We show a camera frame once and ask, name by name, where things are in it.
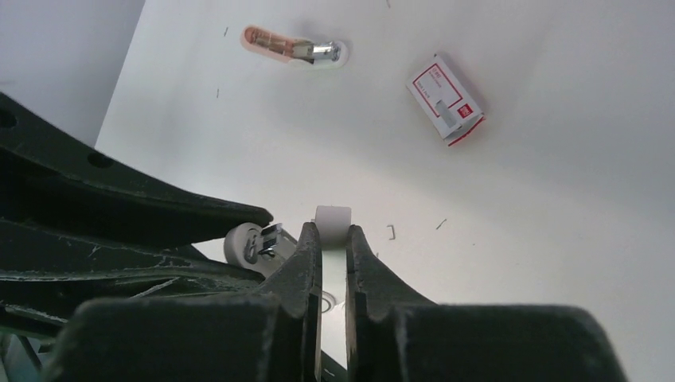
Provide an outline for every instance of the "small box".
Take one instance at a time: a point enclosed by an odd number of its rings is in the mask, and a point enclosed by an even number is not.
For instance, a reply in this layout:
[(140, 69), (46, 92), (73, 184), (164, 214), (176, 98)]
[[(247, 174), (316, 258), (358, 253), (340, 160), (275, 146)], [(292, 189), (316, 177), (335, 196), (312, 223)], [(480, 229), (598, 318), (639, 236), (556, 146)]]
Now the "small box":
[(438, 54), (406, 86), (448, 146), (461, 141), (485, 120), (481, 108)]

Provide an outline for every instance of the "debris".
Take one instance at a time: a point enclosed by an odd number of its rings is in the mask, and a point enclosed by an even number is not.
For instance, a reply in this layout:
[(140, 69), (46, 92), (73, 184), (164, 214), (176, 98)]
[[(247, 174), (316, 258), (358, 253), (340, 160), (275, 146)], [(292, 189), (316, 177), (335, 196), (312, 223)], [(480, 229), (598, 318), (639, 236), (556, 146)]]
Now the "debris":
[(392, 229), (392, 237), (389, 238), (390, 240), (396, 240), (396, 230), (394, 229), (394, 226), (392, 224), (388, 225), (387, 227)]

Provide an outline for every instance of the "metal clip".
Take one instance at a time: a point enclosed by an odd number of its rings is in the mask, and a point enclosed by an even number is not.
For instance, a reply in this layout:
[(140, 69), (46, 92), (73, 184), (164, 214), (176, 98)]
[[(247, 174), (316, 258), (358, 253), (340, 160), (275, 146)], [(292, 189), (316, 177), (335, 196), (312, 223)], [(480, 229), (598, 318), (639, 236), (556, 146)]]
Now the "metal clip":
[(295, 253), (298, 241), (290, 233), (283, 229), (281, 224), (271, 225), (261, 232), (263, 236), (263, 249), (258, 255), (267, 259), (288, 259)]

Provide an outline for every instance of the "white table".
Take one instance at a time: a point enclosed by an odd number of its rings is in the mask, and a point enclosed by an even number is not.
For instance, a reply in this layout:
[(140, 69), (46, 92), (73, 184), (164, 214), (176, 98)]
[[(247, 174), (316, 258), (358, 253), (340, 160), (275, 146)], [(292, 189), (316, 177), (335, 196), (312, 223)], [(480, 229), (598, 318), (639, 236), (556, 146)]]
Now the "white table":
[[(295, 235), (317, 205), (350, 206), (429, 298), (582, 306), (632, 380), (673, 380), (673, 15), (670, 0), (148, 0), (96, 148)], [(352, 56), (295, 71), (243, 50), (248, 24)], [(452, 148), (404, 86), (436, 51), (488, 115)], [(344, 363), (334, 313), (323, 341)]]

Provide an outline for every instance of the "white wall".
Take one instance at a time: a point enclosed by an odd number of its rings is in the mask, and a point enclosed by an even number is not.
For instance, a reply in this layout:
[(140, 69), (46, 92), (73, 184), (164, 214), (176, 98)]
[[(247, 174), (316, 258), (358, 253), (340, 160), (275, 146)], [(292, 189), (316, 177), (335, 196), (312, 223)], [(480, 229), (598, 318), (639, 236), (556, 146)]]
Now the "white wall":
[(93, 146), (145, 0), (0, 0), (0, 91)]

